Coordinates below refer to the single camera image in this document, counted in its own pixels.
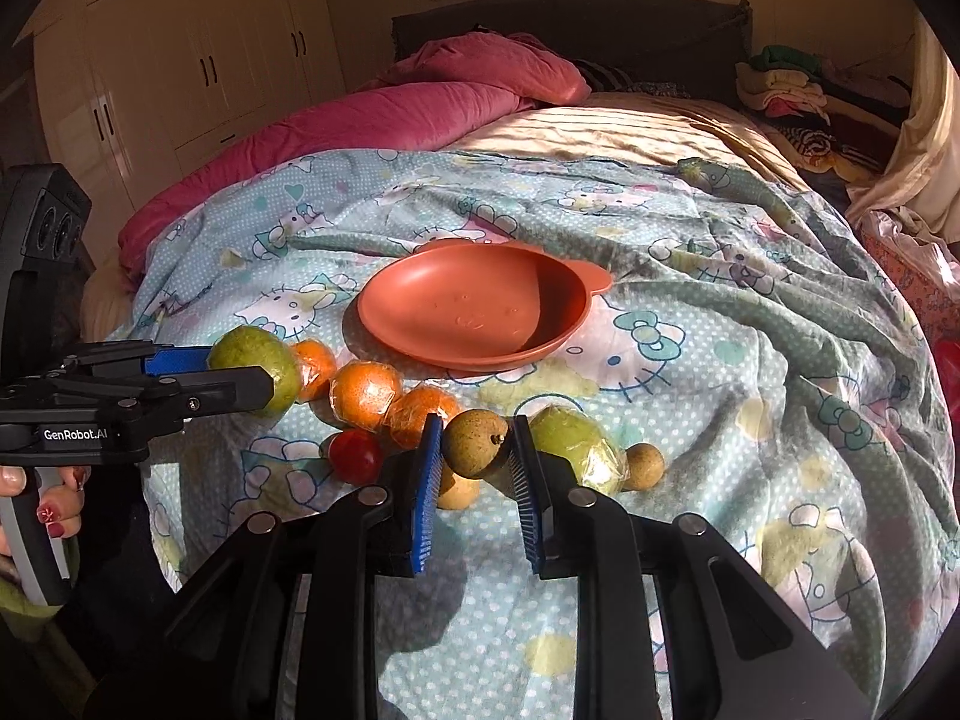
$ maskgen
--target light blue polka dot sheet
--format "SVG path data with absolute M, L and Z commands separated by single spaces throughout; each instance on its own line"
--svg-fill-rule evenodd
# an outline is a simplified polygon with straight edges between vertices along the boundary
M 422 242 L 534 242 L 616 285 L 552 356 L 469 376 L 399 359 L 359 325 L 367 279 Z M 583 410 L 666 474 L 631 512 L 702 512 L 890 704 L 960 586 L 953 448 L 917 319 L 813 193 L 700 160 L 672 169 L 463 152 L 330 151 L 215 194 L 155 241 L 127 338 L 214 343 L 240 324 L 397 365 L 465 407 Z M 189 577 L 258 509 L 321 512 L 346 489 L 323 408 L 194 420 L 146 471 L 155 550 Z M 571 715 L 574 581 L 537 581 L 511 501 L 440 512 L 416 581 L 379 581 L 384 716 Z M 649 607 L 664 717 L 666 657 Z

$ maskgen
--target red fruit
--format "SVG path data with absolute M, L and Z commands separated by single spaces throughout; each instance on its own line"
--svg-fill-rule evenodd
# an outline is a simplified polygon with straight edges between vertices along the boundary
M 373 433 L 344 430 L 333 437 L 328 447 L 333 472 L 348 485 L 372 485 L 383 466 L 383 450 Z

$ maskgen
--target white wardrobe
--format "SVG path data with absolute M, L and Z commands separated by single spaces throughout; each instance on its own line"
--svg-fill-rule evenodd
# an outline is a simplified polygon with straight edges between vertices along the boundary
M 44 0 L 29 32 L 47 146 L 93 202 L 97 264 L 155 194 L 344 93 L 326 0 Z

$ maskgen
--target pink blanket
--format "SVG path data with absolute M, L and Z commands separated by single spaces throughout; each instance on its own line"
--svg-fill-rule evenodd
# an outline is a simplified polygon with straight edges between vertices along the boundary
M 570 105 L 589 94 L 579 71 L 535 38 L 481 32 L 427 43 L 381 79 L 264 127 L 162 191 L 120 231 L 121 265 L 139 282 L 147 247 L 168 224 L 283 162 L 334 148 L 435 151 L 535 101 Z

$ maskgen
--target dark gray headboard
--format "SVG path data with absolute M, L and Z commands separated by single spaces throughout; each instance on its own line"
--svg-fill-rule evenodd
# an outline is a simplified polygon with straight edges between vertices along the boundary
M 733 66 L 750 55 L 752 11 L 707 0 L 474 0 L 394 18 L 403 59 L 429 40 L 481 23 L 509 34 L 529 32 L 569 59 L 673 81 L 697 98 L 738 105 Z

